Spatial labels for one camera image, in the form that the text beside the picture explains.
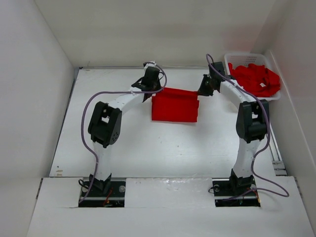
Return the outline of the red t-shirt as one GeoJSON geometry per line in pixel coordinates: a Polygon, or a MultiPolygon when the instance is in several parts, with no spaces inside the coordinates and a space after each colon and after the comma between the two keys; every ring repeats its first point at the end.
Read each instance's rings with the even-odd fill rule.
{"type": "Polygon", "coordinates": [[[198,108],[196,91],[165,88],[152,97],[151,117],[153,121],[196,123],[198,108]]]}

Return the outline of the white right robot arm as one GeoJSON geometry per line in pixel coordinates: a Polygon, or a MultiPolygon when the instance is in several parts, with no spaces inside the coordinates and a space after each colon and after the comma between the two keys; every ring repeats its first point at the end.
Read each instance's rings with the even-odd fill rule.
{"type": "Polygon", "coordinates": [[[213,96],[214,91],[218,91],[238,109],[236,132],[239,148],[228,182],[230,192],[238,195],[253,185],[251,164],[261,141],[269,133],[266,123],[269,105],[266,100],[254,98],[226,76],[223,63],[210,63],[208,67],[209,73],[203,75],[198,95],[213,96]]]}

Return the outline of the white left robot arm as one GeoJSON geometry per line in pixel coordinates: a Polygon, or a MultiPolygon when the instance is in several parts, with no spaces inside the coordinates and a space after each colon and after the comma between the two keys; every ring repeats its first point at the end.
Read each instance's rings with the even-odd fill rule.
{"type": "Polygon", "coordinates": [[[96,173],[89,177],[92,189],[100,196],[106,195],[111,188],[111,145],[119,138],[122,116],[163,90],[159,75],[165,75],[155,62],[144,63],[145,74],[127,92],[109,103],[96,103],[88,133],[93,142],[93,152],[97,157],[96,173]]]}

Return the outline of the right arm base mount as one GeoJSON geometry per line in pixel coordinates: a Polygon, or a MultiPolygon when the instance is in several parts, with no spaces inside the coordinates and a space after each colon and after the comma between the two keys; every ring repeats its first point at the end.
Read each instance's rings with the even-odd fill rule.
{"type": "Polygon", "coordinates": [[[260,207],[255,180],[251,176],[240,184],[234,184],[229,178],[216,178],[208,192],[214,195],[216,207],[260,207]]]}

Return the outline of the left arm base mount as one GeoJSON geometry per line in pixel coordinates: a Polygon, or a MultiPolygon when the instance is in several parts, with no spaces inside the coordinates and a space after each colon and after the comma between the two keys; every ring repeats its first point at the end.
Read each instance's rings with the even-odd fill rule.
{"type": "Polygon", "coordinates": [[[95,179],[89,194],[86,198],[85,195],[88,191],[90,182],[89,180],[79,179],[81,186],[79,207],[104,207],[116,208],[124,207],[126,179],[114,178],[111,181],[107,180],[105,188],[101,190],[101,183],[95,179]]]}

